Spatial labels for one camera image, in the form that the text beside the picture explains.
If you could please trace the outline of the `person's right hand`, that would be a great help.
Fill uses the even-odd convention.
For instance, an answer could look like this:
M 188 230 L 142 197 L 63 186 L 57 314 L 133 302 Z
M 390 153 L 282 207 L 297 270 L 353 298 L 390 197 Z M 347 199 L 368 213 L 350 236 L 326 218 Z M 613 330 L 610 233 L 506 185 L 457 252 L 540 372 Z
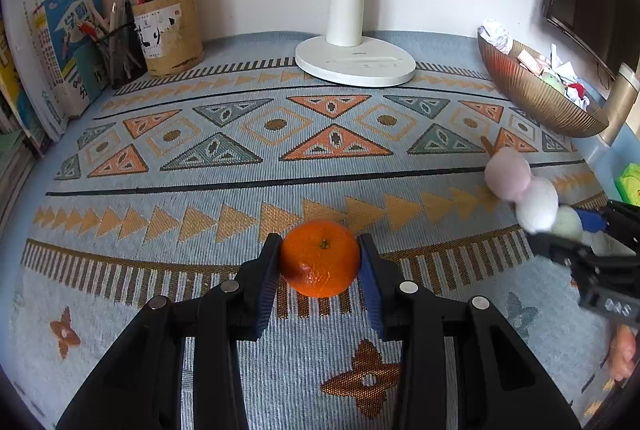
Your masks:
M 632 375 L 636 350 L 634 331 L 626 325 L 617 325 L 608 352 L 608 373 L 614 381 L 623 381 Z

